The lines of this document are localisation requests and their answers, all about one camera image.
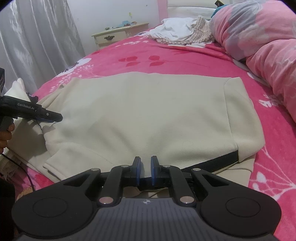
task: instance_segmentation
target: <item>teal object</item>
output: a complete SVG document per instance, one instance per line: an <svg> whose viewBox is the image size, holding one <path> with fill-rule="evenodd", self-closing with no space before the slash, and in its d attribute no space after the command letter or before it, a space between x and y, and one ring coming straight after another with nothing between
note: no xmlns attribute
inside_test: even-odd
<svg viewBox="0 0 296 241"><path fill-rule="evenodd" d="M126 24L133 25L130 21L122 21L122 24L118 25L116 28L124 27Z"/></svg>
<svg viewBox="0 0 296 241"><path fill-rule="evenodd" d="M213 15L211 16L211 18L221 9L221 8L224 8L225 6L228 6L229 4L225 4L225 5L223 5L223 6L221 6L221 7L217 7L216 8L216 10L215 10L215 12L213 13Z"/></svg>

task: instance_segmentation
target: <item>bed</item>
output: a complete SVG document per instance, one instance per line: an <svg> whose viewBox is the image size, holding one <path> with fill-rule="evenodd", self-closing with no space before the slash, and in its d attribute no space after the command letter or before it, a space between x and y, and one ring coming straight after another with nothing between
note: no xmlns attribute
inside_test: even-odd
<svg viewBox="0 0 296 241"><path fill-rule="evenodd" d="M214 11L207 1L178 4L168 1L169 17L192 17ZM273 197L281 206L282 218L275 236L282 241L296 239L296 177L293 168L296 156L296 125L290 114L272 92L269 84L249 68L231 58L218 43L190 46L164 45L147 35L130 37L98 50L48 81L34 94L39 99L54 92L73 77L97 78L126 72L160 74L194 74L211 77L240 77L261 121L266 144L257 153L249 188ZM25 167L36 189L53 182ZM12 177L17 196L30 192L26 175L18 170Z"/></svg>

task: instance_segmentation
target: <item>pink pillow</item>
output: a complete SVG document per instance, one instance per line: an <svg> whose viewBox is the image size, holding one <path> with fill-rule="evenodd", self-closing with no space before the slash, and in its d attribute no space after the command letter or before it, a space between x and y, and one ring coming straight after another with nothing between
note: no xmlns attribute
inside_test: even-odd
<svg viewBox="0 0 296 241"><path fill-rule="evenodd" d="M248 57L246 64L266 79L296 122L296 39L272 41Z"/></svg>
<svg viewBox="0 0 296 241"><path fill-rule="evenodd" d="M296 14L283 2L248 0L230 4L211 19L214 38L236 60L278 39L296 38Z"/></svg>

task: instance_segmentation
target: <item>bed headboard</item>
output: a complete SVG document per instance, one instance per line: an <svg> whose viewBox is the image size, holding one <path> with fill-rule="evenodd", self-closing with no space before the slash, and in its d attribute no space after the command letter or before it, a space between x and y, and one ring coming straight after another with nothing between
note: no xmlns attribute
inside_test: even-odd
<svg viewBox="0 0 296 241"><path fill-rule="evenodd" d="M231 4L241 0L220 0ZM196 18L198 15L210 19L216 9L216 0L158 0L159 18Z"/></svg>

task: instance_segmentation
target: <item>hand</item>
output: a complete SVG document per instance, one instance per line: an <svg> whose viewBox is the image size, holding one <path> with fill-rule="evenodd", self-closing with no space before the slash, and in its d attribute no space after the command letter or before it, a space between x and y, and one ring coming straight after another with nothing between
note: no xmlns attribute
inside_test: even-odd
<svg viewBox="0 0 296 241"><path fill-rule="evenodd" d="M14 123L12 123L7 131L0 131L0 154L3 153L4 148L7 147L7 141L12 138L11 132L15 129Z"/></svg>

